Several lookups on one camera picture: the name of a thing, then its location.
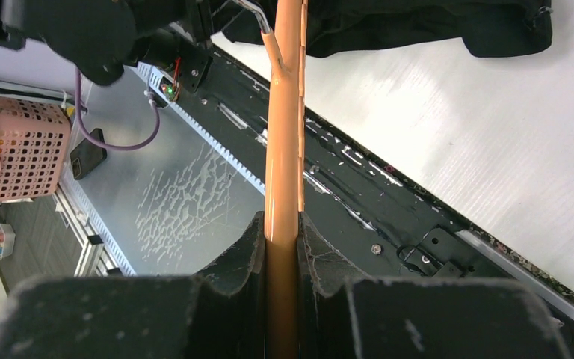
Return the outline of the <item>black garment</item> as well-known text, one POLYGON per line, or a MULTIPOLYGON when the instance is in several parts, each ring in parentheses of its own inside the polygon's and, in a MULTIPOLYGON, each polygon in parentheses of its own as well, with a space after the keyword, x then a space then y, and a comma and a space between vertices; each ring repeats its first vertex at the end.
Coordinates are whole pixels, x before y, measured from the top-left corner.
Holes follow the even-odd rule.
POLYGON ((460 38, 477 58, 533 55, 552 44, 550 1, 309 1, 306 53, 375 51, 460 38))

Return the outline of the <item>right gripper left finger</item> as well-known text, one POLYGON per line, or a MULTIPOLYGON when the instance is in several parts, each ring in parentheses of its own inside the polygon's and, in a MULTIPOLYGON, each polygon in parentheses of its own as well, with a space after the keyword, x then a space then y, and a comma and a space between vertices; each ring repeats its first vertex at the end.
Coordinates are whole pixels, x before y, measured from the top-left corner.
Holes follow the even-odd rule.
POLYGON ((195 274, 28 280, 0 315, 0 358, 263 358, 263 214, 195 274))

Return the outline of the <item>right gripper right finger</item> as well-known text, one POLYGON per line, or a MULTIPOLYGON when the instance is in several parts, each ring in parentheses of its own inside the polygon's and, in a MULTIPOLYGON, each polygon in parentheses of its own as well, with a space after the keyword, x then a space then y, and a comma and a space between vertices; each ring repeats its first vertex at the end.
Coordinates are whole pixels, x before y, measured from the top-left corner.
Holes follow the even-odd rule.
POLYGON ((569 358, 543 303, 504 278, 367 277, 299 218, 302 358, 569 358))

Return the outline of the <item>orange hanger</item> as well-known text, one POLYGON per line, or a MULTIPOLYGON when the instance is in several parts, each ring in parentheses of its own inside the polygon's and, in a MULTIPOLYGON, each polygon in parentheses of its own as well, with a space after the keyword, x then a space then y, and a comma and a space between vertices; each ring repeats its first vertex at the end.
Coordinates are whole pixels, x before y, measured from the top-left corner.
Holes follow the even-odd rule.
POLYGON ((274 25, 252 1, 269 61, 265 160, 265 355, 297 358, 297 238, 304 211, 304 112, 307 1, 279 1, 274 25))

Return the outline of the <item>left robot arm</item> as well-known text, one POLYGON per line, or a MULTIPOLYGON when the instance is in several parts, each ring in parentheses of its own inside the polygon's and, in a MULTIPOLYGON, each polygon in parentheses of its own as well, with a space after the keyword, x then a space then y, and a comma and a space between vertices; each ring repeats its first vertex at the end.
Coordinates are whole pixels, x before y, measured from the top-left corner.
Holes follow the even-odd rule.
POLYGON ((92 82, 109 86, 126 66, 169 70, 182 51, 206 48, 230 1, 0 1, 0 47, 45 43, 92 82))

